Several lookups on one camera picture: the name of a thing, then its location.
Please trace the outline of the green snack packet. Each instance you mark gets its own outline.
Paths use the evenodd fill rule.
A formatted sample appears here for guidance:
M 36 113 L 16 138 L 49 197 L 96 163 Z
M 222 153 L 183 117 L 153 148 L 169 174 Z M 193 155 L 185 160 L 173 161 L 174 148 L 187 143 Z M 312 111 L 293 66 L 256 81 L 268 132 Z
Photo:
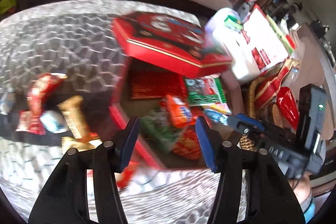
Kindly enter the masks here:
M 165 109 L 151 110 L 141 117 L 141 132 L 153 141 L 162 151 L 169 153 L 186 128 L 176 128 Z

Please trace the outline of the gold foil snack bar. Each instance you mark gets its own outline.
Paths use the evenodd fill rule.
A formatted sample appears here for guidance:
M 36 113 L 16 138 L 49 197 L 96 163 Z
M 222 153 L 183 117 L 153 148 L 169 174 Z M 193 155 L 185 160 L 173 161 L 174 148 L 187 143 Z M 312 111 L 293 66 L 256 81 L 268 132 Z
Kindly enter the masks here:
M 81 111 L 81 103 L 83 97 L 76 95 L 58 104 L 59 110 L 62 112 L 70 131 L 74 138 L 82 139 L 88 136 L 98 136 L 97 133 L 91 131 L 84 114 Z

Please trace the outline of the orange snack packet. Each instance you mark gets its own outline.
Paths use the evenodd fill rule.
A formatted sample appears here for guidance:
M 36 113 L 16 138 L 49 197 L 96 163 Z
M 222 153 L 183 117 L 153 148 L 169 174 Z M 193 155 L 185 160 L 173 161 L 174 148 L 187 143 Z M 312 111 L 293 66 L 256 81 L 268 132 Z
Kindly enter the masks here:
M 166 95 L 167 110 L 171 123 L 176 128 L 185 128 L 195 124 L 195 119 L 188 104 L 178 96 Z

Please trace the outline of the wicker basket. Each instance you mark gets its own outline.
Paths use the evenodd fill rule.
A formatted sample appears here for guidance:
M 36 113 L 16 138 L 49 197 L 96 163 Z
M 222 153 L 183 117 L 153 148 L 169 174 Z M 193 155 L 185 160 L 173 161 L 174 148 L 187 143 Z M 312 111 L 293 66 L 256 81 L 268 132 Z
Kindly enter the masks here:
M 256 88 L 266 80 L 265 76 L 259 76 L 254 79 L 248 88 L 248 91 L 245 96 L 244 106 L 245 106 L 245 113 L 250 118 L 256 118 L 256 108 L 255 108 L 255 92 Z M 247 135 L 243 135 L 239 141 L 240 148 L 248 151 L 256 151 L 255 143 L 248 138 Z

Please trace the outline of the red round-logo snack packet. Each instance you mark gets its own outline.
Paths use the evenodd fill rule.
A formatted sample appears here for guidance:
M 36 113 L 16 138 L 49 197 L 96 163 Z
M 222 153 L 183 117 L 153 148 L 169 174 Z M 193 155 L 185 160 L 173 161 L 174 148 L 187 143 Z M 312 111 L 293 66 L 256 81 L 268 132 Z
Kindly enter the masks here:
M 131 182 L 135 172 L 138 169 L 139 162 L 130 161 L 129 165 L 121 172 L 115 173 L 116 185 L 120 190 L 125 189 Z

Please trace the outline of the blue white candy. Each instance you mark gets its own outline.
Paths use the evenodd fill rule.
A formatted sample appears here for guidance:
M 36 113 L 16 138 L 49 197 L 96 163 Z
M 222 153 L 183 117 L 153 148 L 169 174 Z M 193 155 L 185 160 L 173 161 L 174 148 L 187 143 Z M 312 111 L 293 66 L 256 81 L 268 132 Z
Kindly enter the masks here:
M 43 126 L 53 134 L 67 132 L 69 127 L 64 117 L 55 110 L 47 110 L 40 116 L 40 121 Z

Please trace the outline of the red octagonal tin base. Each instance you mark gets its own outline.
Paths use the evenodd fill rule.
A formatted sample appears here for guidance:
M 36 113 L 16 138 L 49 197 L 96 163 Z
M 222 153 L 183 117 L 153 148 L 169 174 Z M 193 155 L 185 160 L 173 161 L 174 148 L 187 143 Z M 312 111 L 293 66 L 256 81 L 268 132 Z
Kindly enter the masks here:
M 130 97 L 131 77 L 136 73 L 143 73 L 146 70 L 164 72 L 160 67 L 155 67 L 144 61 L 128 57 L 125 68 L 121 71 L 121 77 L 117 87 L 112 93 L 110 113 L 115 125 L 124 129 L 132 116 L 143 117 L 159 106 L 159 99 L 134 100 Z M 182 158 L 175 153 L 165 153 L 152 140 L 143 133 L 140 133 L 134 148 L 135 155 L 155 169 L 158 170 L 187 170 L 206 169 L 203 158 L 197 161 Z

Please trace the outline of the red snack packet lower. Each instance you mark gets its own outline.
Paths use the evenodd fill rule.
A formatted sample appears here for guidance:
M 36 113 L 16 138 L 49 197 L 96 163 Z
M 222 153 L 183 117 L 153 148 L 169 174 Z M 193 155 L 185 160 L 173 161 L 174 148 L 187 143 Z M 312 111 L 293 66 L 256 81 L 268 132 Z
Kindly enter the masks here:
M 21 111 L 16 132 L 28 132 L 35 135 L 45 135 L 46 131 L 38 116 L 31 111 Z

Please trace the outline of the red snack packet middle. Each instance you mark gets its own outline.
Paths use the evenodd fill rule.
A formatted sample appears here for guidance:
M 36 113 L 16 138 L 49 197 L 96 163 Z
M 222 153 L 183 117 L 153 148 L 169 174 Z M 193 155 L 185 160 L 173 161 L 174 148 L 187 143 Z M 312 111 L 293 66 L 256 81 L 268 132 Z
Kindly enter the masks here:
M 40 117 L 47 98 L 68 78 L 65 73 L 45 73 L 39 76 L 27 94 L 32 117 Z

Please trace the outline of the red octagonal tin lid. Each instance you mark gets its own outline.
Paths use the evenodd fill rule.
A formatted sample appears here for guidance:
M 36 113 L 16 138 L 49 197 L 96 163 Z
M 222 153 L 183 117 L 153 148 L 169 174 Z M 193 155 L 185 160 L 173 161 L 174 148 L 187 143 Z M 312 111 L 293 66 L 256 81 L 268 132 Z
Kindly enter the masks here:
M 128 56 L 187 78 L 221 73 L 232 64 L 226 46 L 205 29 L 168 14 L 118 16 L 112 21 L 112 32 Z

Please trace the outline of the patterned grey table cloth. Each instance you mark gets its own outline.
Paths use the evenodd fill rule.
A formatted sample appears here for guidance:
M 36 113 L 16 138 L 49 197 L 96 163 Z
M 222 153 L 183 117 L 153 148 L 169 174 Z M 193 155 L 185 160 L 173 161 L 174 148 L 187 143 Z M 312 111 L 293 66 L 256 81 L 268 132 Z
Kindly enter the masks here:
M 221 176 L 158 171 L 118 191 L 146 135 L 196 152 L 233 57 L 192 14 L 123 0 L 40 5 L 1 22 L 1 223 L 210 223 Z

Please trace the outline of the green plastic bag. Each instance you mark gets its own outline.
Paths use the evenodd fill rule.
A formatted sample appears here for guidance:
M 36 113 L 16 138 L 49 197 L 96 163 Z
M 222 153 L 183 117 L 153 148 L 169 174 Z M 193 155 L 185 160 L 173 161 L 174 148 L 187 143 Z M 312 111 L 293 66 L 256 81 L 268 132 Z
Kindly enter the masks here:
M 17 0 L 1 0 L 0 1 L 0 14 L 5 14 L 8 10 L 15 7 Z

